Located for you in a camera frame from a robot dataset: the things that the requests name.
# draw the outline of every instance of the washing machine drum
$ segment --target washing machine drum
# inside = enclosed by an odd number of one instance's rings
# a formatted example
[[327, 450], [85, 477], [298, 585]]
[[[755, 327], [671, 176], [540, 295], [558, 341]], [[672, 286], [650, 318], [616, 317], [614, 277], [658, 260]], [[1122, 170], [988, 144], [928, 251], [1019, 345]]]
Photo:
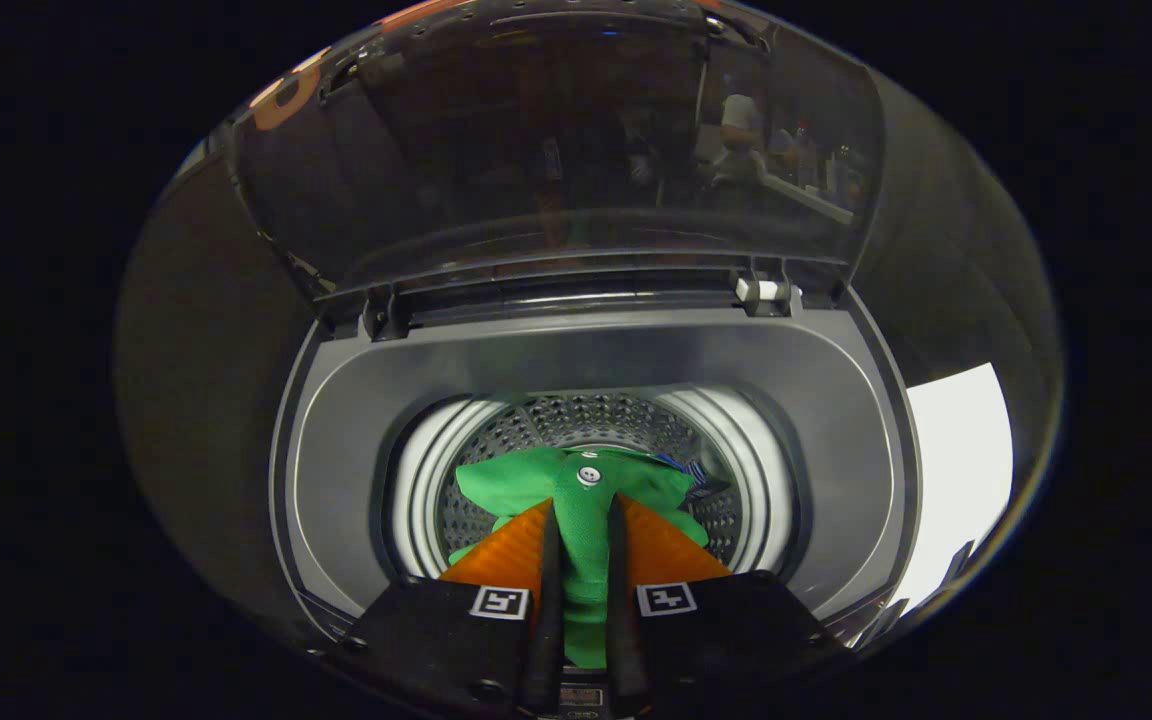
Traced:
[[[738, 433], [733, 416], [748, 420]], [[696, 478], [684, 509], [705, 528], [705, 550], [728, 568], [758, 568], [759, 555], [780, 556], [790, 537], [793, 478], [781, 448], [732, 388], [465, 397], [422, 418], [399, 455], [391, 518], [403, 568], [435, 577], [452, 552], [480, 541], [495, 523], [461, 495], [457, 467], [532, 447], [617, 447], [675, 461]], [[768, 477], [767, 468], [778, 471]]]

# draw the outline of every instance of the white button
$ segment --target white button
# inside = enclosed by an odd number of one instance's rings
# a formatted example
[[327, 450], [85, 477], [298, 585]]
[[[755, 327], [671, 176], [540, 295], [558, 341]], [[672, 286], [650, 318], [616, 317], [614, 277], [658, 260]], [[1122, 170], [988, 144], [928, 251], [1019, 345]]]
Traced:
[[576, 478], [579, 479], [581, 484], [584, 484], [584, 486], [593, 487], [598, 484], [598, 480], [602, 479], [602, 473], [599, 473], [599, 471], [593, 468], [582, 468], [576, 471]]

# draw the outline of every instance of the washing machine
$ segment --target washing machine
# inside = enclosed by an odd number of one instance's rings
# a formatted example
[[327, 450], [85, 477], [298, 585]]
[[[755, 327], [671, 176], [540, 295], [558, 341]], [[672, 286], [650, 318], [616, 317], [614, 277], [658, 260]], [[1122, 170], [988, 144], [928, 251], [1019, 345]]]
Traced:
[[874, 652], [1010, 537], [1064, 384], [968, 141], [691, 0], [433, 1], [333, 41], [170, 179], [114, 361], [164, 532], [311, 657], [488, 537], [457, 468], [538, 447], [669, 457], [710, 556]]

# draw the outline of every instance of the label sticker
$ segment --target label sticker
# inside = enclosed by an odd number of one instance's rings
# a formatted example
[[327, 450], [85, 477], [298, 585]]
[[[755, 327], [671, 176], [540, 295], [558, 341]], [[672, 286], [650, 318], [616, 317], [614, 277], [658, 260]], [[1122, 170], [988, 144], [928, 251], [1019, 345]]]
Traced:
[[692, 611], [696, 611], [696, 600], [687, 583], [639, 585], [639, 612], [644, 617]]
[[601, 707], [602, 689], [577, 685], [563, 685], [558, 689], [559, 705], [575, 705], [579, 707]]
[[526, 615], [526, 597], [531, 591], [525, 588], [479, 588], [479, 596], [473, 599], [470, 615], [493, 620], [522, 620]]

